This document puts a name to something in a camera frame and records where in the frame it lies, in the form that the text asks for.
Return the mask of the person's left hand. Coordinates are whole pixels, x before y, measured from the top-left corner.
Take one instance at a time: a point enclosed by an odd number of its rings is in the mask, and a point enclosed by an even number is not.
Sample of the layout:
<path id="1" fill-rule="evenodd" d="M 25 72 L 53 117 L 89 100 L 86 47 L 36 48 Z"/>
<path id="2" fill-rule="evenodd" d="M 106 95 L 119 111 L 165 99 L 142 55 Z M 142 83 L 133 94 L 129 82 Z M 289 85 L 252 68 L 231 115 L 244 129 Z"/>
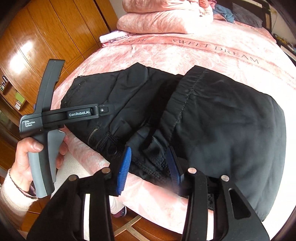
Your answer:
<path id="1" fill-rule="evenodd" d="M 27 137 L 18 142 L 16 147 L 16 157 L 10 170 L 12 181 L 21 190 L 28 193 L 33 181 L 28 153 L 39 153 L 44 146 L 31 137 Z"/>

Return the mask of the left forearm cream sweater sleeve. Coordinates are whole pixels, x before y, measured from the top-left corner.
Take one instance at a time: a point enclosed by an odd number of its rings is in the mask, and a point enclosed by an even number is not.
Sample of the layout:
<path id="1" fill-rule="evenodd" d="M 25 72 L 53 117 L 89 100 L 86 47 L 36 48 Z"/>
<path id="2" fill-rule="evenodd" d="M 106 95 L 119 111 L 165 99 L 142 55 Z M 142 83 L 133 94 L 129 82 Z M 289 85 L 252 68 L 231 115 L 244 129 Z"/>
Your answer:
<path id="1" fill-rule="evenodd" d="M 22 190 L 11 178 L 11 169 L 1 185 L 1 210 L 12 226 L 20 230 L 30 206 L 38 200 L 35 189 L 29 186 L 29 191 Z"/>

